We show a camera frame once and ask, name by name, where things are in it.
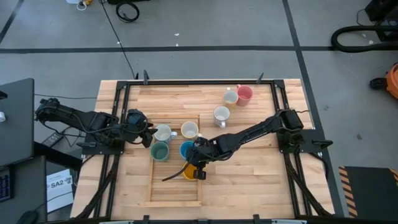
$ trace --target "mug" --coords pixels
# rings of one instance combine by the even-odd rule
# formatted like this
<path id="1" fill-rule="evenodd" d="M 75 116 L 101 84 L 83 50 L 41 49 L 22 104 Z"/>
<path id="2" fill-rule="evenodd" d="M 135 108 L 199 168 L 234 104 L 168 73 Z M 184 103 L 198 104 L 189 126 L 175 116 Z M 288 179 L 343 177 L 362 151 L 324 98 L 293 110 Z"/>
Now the mug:
<path id="1" fill-rule="evenodd" d="M 217 106 L 213 112 L 215 123 L 220 128 L 225 128 L 226 121 L 229 118 L 230 112 L 229 109 L 225 106 Z"/>
<path id="2" fill-rule="evenodd" d="M 196 139 L 196 137 L 200 137 L 198 125 L 195 122 L 187 121 L 181 126 L 181 134 L 186 139 Z"/>
<path id="3" fill-rule="evenodd" d="M 227 106 L 232 106 L 236 104 L 238 100 L 238 94 L 234 90 L 227 90 L 224 93 L 223 101 Z"/>
<path id="4" fill-rule="evenodd" d="M 180 146 L 180 155 L 184 160 L 187 159 L 187 150 L 193 147 L 193 141 L 185 141 Z"/>
<path id="5" fill-rule="evenodd" d="M 185 179 L 187 180 L 196 180 L 196 178 L 193 177 L 193 173 L 197 168 L 192 165 L 189 164 L 188 167 L 184 170 L 184 172 L 182 173 L 182 175 L 184 176 Z"/>
<path id="6" fill-rule="evenodd" d="M 164 162 L 169 158 L 169 146 L 164 142 L 157 142 L 150 147 L 150 156 L 154 160 Z"/>
<path id="7" fill-rule="evenodd" d="M 172 131 L 172 129 L 167 124 L 160 124 L 156 127 L 157 132 L 154 134 L 155 139 L 168 144 L 172 139 L 177 137 L 177 133 Z"/>
<path id="8" fill-rule="evenodd" d="M 253 97 L 253 90 L 246 85 L 237 85 L 237 88 L 236 93 L 238 94 L 239 99 L 236 104 L 238 106 L 246 106 Z"/>

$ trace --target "mug handle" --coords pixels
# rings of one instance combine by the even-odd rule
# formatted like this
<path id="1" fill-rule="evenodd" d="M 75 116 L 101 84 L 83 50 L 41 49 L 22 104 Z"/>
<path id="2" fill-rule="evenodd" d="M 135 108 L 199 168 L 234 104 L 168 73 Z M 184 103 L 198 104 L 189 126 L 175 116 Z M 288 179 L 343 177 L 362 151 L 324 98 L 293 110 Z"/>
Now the mug handle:
<path id="1" fill-rule="evenodd" d="M 172 132 L 172 135 L 171 135 L 172 139 L 175 139 L 177 136 L 178 136 L 178 133 L 176 133 L 175 131 L 173 131 L 173 132 Z"/>

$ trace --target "keyboard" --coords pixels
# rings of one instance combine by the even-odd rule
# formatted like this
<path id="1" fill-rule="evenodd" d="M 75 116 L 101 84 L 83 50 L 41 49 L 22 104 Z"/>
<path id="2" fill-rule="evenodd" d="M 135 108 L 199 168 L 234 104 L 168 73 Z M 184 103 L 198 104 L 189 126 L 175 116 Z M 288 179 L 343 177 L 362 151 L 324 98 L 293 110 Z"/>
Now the keyboard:
<path id="1" fill-rule="evenodd" d="M 9 168 L 0 170 L 0 202 L 11 199 L 11 175 Z"/>

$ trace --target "pink mug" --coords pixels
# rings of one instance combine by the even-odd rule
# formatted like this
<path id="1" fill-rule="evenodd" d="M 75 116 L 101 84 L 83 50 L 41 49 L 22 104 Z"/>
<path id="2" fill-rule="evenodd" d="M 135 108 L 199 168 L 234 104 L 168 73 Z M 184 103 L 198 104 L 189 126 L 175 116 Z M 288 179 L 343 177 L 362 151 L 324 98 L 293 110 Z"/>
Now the pink mug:
<path id="1" fill-rule="evenodd" d="M 253 97 L 253 90 L 246 85 L 237 85 L 236 87 L 238 88 L 236 92 L 238 93 L 239 96 L 236 105 L 246 106 Z"/>

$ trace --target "wooden tray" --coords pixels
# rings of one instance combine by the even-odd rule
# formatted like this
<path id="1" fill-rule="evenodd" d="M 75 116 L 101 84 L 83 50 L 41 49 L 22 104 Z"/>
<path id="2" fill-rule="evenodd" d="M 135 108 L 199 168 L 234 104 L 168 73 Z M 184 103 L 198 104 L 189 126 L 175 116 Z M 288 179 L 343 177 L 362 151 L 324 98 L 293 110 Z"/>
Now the wooden tray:
<path id="1" fill-rule="evenodd" d="M 199 115 L 172 115 L 150 118 L 156 127 L 159 124 L 168 124 L 178 136 L 169 144 L 169 158 L 165 162 L 154 161 L 149 158 L 149 182 L 147 201 L 141 203 L 142 207 L 200 207 L 201 206 L 201 181 L 187 180 L 183 175 L 163 182 L 162 179 L 177 173 L 182 169 L 185 161 L 180 155 L 180 145 L 186 141 L 181 134 L 181 125 L 186 121 L 193 121 L 198 126 Z"/>

